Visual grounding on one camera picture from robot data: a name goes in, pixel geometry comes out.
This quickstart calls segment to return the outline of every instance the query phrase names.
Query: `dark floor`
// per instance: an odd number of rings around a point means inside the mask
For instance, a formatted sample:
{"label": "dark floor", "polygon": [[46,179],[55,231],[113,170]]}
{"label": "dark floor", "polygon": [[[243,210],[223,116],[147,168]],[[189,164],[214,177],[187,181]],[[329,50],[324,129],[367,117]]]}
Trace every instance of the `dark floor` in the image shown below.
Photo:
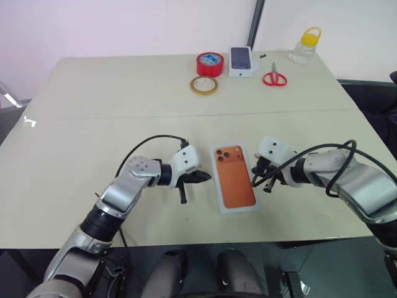
{"label": "dark floor", "polygon": [[[23,109],[0,110],[0,144],[22,112]],[[366,237],[289,249],[281,248],[276,243],[131,247],[133,274],[126,297],[139,297],[143,283],[157,260],[167,250],[177,247],[184,248],[189,255],[189,272],[182,292],[215,291],[216,257],[226,248],[235,248],[252,261],[268,295],[289,297],[282,281],[282,271],[299,272],[301,280],[311,287],[307,297],[392,298],[397,295],[383,264],[382,249],[374,238]],[[56,251],[21,252],[42,278]],[[118,263],[123,263],[123,256],[122,248],[113,249],[109,254]],[[0,256],[0,297],[23,298],[34,286],[34,282],[29,280],[8,253]],[[103,279],[94,297],[106,297],[106,292],[107,281]]]}

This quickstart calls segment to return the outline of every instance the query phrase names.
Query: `smartphone box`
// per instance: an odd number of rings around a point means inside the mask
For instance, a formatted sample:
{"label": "smartphone box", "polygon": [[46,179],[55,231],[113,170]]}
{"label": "smartphone box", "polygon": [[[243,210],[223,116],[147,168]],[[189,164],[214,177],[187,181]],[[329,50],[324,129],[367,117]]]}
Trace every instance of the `smartphone box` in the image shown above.
{"label": "smartphone box", "polygon": [[251,186],[253,174],[247,156],[242,143],[210,146],[213,179],[221,214],[260,209],[256,189]]}

